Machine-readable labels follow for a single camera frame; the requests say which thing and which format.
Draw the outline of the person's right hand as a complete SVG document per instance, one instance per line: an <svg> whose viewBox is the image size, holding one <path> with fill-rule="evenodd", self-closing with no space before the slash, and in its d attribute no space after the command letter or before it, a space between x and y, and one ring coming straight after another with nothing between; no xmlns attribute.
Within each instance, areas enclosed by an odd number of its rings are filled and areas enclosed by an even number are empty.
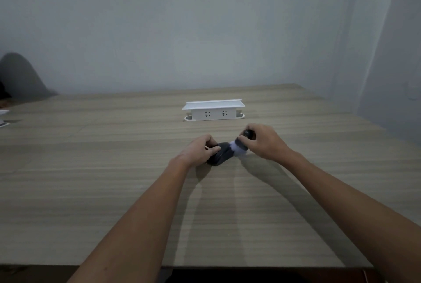
<svg viewBox="0 0 421 283"><path fill-rule="evenodd" d="M276 131L268 125L264 125L264 140L261 142L243 142L248 149L261 158L277 162L287 163L296 152L287 146Z"/></svg>

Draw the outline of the person's right forearm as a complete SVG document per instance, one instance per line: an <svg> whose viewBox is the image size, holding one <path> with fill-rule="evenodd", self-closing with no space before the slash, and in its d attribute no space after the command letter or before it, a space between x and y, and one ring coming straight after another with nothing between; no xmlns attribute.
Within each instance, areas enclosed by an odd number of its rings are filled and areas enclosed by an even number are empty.
<svg viewBox="0 0 421 283"><path fill-rule="evenodd" d="M289 149L287 168L388 283L421 283L421 226Z"/></svg>

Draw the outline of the person's left hand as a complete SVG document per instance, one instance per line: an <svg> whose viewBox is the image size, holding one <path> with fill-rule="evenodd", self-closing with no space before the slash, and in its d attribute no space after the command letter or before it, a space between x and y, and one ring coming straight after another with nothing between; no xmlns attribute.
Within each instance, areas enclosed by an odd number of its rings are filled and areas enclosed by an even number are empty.
<svg viewBox="0 0 421 283"><path fill-rule="evenodd" d="M197 137L192 140L176 157L175 160L189 170L203 163L209 159L205 154L205 147L217 146L217 142L210 134Z"/></svg>

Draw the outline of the person's left forearm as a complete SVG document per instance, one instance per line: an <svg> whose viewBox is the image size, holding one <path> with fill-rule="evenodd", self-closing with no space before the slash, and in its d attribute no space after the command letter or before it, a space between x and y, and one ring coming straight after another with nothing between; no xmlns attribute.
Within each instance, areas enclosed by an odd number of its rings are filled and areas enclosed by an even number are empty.
<svg viewBox="0 0 421 283"><path fill-rule="evenodd" d="M184 181L193 163L171 159L67 283L154 283Z"/></svg>

